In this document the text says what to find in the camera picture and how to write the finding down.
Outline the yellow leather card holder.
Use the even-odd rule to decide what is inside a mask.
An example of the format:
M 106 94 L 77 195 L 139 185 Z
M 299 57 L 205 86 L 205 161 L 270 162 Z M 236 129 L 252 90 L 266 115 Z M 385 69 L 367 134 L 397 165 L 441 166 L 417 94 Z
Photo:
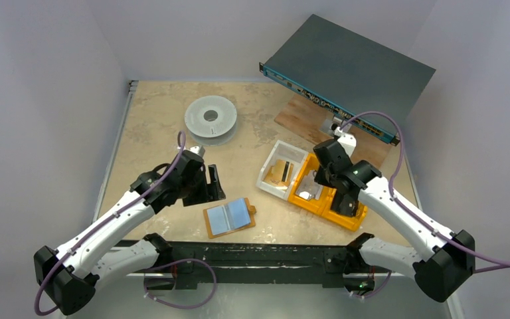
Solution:
M 223 205 L 203 210 L 203 217 L 210 239 L 225 236 L 256 226 L 256 207 L 243 197 Z

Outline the gold credit cards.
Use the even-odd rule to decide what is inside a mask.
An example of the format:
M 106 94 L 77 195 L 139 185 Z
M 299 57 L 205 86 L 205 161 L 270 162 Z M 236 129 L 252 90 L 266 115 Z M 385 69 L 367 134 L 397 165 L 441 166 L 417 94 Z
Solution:
M 263 181 L 278 190 L 285 191 L 290 186 L 293 168 L 292 162 L 277 159 L 268 170 Z

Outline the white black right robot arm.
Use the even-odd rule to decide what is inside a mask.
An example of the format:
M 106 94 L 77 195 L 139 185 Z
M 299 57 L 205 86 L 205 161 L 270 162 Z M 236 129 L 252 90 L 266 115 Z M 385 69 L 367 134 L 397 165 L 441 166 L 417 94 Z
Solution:
M 365 233 L 347 245 L 347 264 L 354 270 L 379 266 L 403 274 L 432 300 L 446 301 L 474 274 L 475 260 L 468 252 L 475 250 L 475 239 L 464 230 L 453 232 L 390 190 L 389 180 L 369 162 L 352 162 L 356 145 L 353 135 L 337 129 L 335 137 L 314 146 L 315 182 L 335 190 L 333 203 L 340 213 L 354 216 L 360 204 L 370 207 L 409 245 Z

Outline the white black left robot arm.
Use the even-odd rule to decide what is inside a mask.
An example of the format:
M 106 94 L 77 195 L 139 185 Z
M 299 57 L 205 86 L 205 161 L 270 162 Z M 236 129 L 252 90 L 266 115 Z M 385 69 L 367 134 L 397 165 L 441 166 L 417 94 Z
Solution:
M 170 272 L 180 261 L 173 247 L 157 233 L 118 252 L 111 249 L 131 230 L 178 200 L 184 206 L 225 198 L 217 166 L 205 165 L 203 149 L 181 148 L 171 163 L 141 173 L 121 199 L 75 238 L 34 255 L 39 316 L 56 310 L 65 315 L 81 310 L 99 288 L 137 270 Z

